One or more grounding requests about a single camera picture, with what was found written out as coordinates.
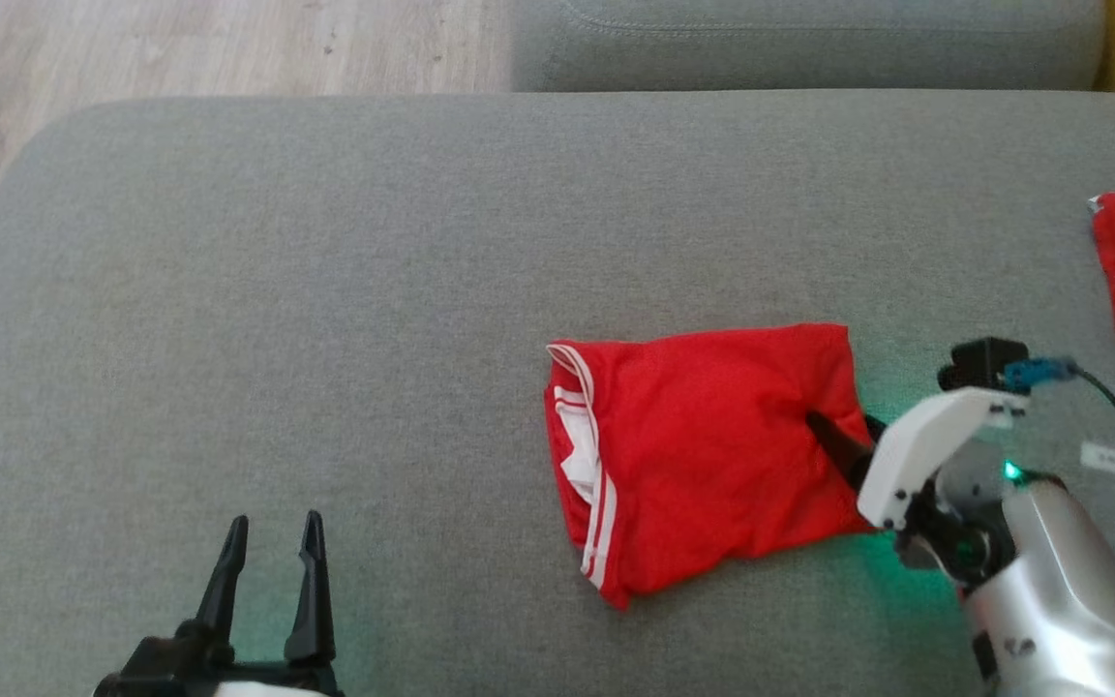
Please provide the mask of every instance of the gray fabric surface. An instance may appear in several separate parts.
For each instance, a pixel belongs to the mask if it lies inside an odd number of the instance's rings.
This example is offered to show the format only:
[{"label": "gray fabric surface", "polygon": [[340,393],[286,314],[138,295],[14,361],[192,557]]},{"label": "gray fabric surface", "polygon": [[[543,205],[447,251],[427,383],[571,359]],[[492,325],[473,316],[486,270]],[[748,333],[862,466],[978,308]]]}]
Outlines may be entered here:
[{"label": "gray fabric surface", "polygon": [[515,0],[515,91],[1088,89],[1103,0]]},{"label": "gray fabric surface", "polygon": [[[973,694],[954,597],[885,538],[729,563],[626,613],[579,574],[554,337],[846,322],[864,406],[986,333],[1115,387],[1085,200],[1115,96],[772,91],[159,100],[0,186],[0,694],[87,694],[253,520],[234,639],[278,657],[327,516],[350,694]],[[1019,463],[1115,546],[1089,388]]]}]

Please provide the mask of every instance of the gray couch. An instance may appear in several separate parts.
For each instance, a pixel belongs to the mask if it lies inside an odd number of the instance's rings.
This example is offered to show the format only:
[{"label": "gray couch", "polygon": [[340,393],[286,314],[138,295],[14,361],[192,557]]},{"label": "gray couch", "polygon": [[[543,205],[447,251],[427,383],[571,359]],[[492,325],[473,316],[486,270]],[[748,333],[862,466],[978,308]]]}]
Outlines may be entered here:
[{"label": "gray couch", "polygon": [[[738,91],[173,99],[52,125],[0,186],[0,696],[87,694],[194,612],[253,517],[233,639],[278,657],[327,516],[349,694],[976,694],[884,535],[619,613],[579,574],[544,343],[846,322],[863,405],[987,333],[1115,387],[1085,200],[1115,96]],[[1040,394],[1019,462],[1115,548],[1115,442]]]},{"label": "gray couch", "polygon": [[517,91],[1088,89],[1104,0],[515,0]]}]

